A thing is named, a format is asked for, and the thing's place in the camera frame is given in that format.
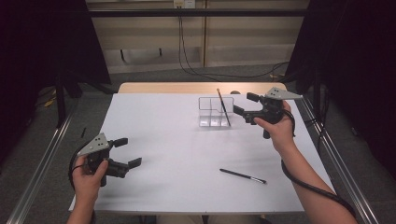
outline gray carpet floor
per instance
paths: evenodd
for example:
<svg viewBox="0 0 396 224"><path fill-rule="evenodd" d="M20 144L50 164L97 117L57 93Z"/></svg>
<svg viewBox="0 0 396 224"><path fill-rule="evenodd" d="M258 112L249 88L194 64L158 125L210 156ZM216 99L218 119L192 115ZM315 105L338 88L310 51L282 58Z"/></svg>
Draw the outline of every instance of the gray carpet floor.
<svg viewBox="0 0 396 224"><path fill-rule="evenodd" d="M248 76L263 75L270 71L272 67L272 65L251 65L197 68L195 70L199 74L240 76L212 76L224 82L270 82L273 79L269 75ZM286 65L277 69L275 75L283 74L285 70ZM187 74L180 69L117 74L111 75L111 78L113 84L106 86L113 90L117 90L123 82L213 81L196 74ZM294 91L294 85L295 83L293 82L288 83L288 90ZM64 134L64 139L53 156L48 171L44 173L43 182L40 184L38 193L33 198L32 203L30 203L23 223L65 223L68 218L68 208L74 195L67 177L69 160L76 148L98 134L112 98L111 95L106 95L86 84L80 84L80 86L84 91L81 98L70 99L67 95L65 96L67 108L75 105L76 110ZM309 91L305 97L312 99L312 91ZM57 123L56 102L49 107L44 107L40 104L48 98L48 95L44 95L37 99L38 106L35 111L35 117L3 164L0 175L0 223L7 223L15 205L24 193L37 165L40 163L51 137L54 135ZM300 105L299 107L303 118L308 119L302 107ZM336 102L332 101L331 98L326 119L328 133L342 155L349 171L360 186L362 193L373 208L378 223L394 223L396 221L396 213L394 212L396 211L396 182L381 164L372 157L364 139L356 136L351 131L351 128L352 126L344 116L343 111L337 107ZM316 144L318 134L312 125L308 125L307 129ZM332 161L323 150L323 146L320 146L320 150L323 163L332 178L337 193L353 204ZM309 223L304 213L273 214L267 216L267 218L274 224ZM97 219L97 223L139 223L137 216L120 214L98 214ZM364 223L361 217L358 217L358 221L359 223Z"/></svg>

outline person's left hand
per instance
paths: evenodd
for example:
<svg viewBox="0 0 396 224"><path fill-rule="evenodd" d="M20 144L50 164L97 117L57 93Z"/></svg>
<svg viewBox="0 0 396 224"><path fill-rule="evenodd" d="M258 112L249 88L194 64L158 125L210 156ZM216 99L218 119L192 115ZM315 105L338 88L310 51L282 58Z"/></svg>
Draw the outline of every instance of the person's left hand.
<svg viewBox="0 0 396 224"><path fill-rule="evenodd" d="M98 197L100 182L106 173L108 161L102 161L97 168L94 175L86 171L84 164L86 156L78 157L76 161L76 168L73 172L73 183L76 192L76 204L91 205L95 204Z"/></svg>

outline black horizontal bar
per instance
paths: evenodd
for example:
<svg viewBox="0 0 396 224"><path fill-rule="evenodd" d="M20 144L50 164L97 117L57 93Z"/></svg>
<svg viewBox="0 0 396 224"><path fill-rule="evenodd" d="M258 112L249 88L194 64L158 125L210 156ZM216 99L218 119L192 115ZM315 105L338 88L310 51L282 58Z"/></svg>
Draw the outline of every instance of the black horizontal bar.
<svg viewBox="0 0 396 224"><path fill-rule="evenodd" d="M304 17L318 14L307 9L92 9L91 17Z"/></svg>

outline table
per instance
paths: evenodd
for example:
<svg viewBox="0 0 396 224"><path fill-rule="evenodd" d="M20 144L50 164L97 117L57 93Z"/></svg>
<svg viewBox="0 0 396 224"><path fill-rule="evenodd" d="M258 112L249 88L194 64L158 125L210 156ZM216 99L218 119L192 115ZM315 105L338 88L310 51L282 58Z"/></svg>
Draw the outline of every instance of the table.
<svg viewBox="0 0 396 224"><path fill-rule="evenodd" d="M280 83L123 84L113 96L101 132L108 140L129 138L127 146L111 150L110 158L127 162L142 157L143 162L125 178L108 177L95 210L207 215L304 211L272 142L262 138L262 128L237 115L231 116L232 127L198 125L198 98L216 97L216 88L223 97L233 97L236 105L258 110L261 105L244 93L264 94L273 86L285 89ZM242 94L225 94L230 91ZM295 103L288 102L296 119L296 145L332 186ZM268 184L224 174L219 168Z"/></svg>

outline person's right hand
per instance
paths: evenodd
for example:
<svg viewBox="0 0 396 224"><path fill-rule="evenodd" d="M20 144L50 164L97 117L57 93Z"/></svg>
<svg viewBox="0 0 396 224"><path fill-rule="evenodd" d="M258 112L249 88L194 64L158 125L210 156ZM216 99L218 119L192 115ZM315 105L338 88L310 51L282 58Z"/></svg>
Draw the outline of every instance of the person's right hand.
<svg viewBox="0 0 396 224"><path fill-rule="evenodd" d="M283 107L284 109L291 112L290 105L286 101L283 101ZM274 148L279 153L289 148L295 147L293 140L292 123L288 116L284 115L282 120L276 124L271 124L259 118L255 118L254 122L264 128L271 135Z"/></svg>

